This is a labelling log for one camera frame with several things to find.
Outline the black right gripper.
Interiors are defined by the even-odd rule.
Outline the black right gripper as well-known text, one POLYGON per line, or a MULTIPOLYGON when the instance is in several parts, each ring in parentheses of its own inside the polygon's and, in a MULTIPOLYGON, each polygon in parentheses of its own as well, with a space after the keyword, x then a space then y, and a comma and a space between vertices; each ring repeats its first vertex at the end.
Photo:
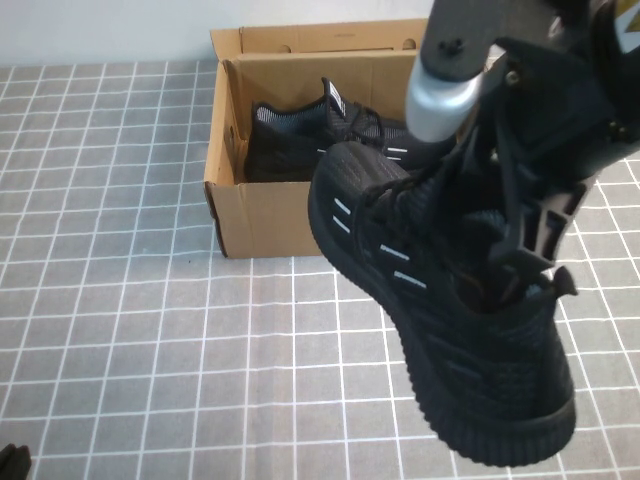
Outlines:
POLYGON ((504 197, 507 234, 492 263, 539 274, 555 265, 593 187, 585 179, 639 148, 639 35, 563 32, 497 44, 505 53, 488 77, 501 84, 483 92, 477 141, 485 182, 504 197))

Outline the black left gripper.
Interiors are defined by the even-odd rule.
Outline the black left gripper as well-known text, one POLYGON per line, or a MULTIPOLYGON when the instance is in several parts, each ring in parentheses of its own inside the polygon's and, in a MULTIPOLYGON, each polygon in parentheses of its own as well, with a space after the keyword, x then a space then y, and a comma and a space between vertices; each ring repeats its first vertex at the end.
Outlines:
POLYGON ((27 445, 9 443, 0 452, 0 480, 26 480, 31 469, 31 454, 27 445))

